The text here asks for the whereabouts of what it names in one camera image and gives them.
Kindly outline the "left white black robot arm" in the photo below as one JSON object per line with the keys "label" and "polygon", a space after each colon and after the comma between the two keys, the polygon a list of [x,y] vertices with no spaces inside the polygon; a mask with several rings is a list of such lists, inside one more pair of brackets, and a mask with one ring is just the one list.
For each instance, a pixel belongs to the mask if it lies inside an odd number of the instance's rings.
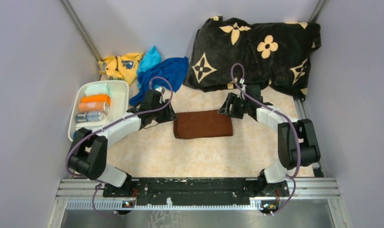
{"label": "left white black robot arm", "polygon": [[128,109],[112,123],[96,130],[79,129],[65,160],[69,173],[110,184],[122,197],[130,195],[133,190],[132,177],[107,163],[108,148],[153,121],[161,124],[176,120],[171,100],[164,99],[163,93],[158,90],[149,90],[139,104]]}

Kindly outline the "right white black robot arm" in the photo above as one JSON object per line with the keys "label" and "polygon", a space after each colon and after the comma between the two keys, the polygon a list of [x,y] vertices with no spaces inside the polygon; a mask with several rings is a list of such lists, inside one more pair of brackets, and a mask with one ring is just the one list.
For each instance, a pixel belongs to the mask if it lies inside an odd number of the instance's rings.
{"label": "right white black robot arm", "polygon": [[296,119],[283,114],[273,104],[264,102],[259,85],[243,86],[240,94],[229,93],[218,110],[235,119],[249,115],[277,133],[278,159],[261,171],[258,191],[270,196],[277,183],[295,175],[297,168],[310,166],[320,160],[320,150],[310,119]]}

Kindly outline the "brown towel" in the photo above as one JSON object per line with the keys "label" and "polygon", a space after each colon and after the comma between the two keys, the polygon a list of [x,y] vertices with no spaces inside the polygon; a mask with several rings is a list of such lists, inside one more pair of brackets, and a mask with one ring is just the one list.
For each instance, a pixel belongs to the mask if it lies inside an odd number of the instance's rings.
{"label": "brown towel", "polygon": [[232,120],[217,110],[177,113],[173,124],[177,139],[197,139],[233,136]]}

